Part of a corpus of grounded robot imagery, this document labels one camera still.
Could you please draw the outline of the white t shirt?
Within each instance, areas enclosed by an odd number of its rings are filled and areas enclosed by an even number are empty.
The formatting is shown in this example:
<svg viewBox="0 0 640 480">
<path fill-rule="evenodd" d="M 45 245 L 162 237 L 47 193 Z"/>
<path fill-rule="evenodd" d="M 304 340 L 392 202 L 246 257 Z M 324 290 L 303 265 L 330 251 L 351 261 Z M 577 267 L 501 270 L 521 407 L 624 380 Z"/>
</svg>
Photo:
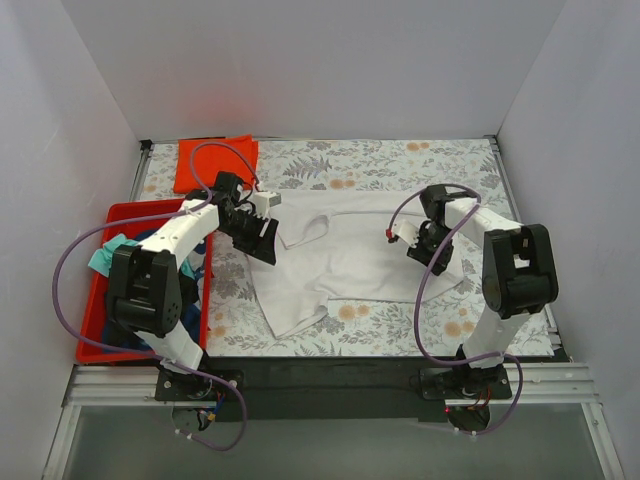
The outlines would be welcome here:
<svg viewBox="0 0 640 480">
<path fill-rule="evenodd" d="M 385 231 L 404 193 L 284 190 L 276 263 L 249 259 L 257 301 L 275 338 L 324 318 L 332 300 L 411 303 L 425 267 Z"/>
</svg>

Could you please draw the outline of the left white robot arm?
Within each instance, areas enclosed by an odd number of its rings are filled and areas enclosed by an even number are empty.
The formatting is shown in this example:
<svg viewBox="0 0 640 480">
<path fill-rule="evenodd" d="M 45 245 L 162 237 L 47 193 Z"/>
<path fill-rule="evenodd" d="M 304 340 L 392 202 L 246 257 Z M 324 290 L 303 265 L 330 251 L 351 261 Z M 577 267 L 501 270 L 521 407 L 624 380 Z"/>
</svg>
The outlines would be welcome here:
<svg viewBox="0 0 640 480">
<path fill-rule="evenodd" d="M 215 231 L 229 236 L 244 254 L 276 264 L 278 221 L 270 210 L 281 203 L 281 195 L 256 190 L 243 200 L 242 184 L 236 174 L 218 174 L 213 186 L 189 192 L 154 234 L 135 246 L 118 247 L 112 257 L 107 318 L 144 341 L 163 366 L 180 373 L 178 387 L 193 400 L 211 392 L 213 377 L 200 367 L 204 350 L 181 320 L 182 264 Z"/>
</svg>

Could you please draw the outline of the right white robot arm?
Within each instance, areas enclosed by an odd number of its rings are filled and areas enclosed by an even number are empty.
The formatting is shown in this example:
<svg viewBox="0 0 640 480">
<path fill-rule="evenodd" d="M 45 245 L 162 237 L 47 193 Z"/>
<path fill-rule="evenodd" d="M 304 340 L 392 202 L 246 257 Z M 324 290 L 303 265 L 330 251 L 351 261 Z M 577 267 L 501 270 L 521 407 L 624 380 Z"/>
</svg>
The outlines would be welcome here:
<svg viewBox="0 0 640 480">
<path fill-rule="evenodd" d="M 409 241 L 408 257 L 426 268 L 418 289 L 442 275 L 452 260 L 453 239 L 462 235 L 481 249 L 485 306 L 472 334 L 451 361 L 441 361 L 442 380 L 464 397 L 475 397 L 501 379 L 508 348 L 520 328 L 559 293 L 548 229 L 524 225 L 482 206 L 469 187 L 445 183 L 417 193 L 427 217 Z"/>
</svg>

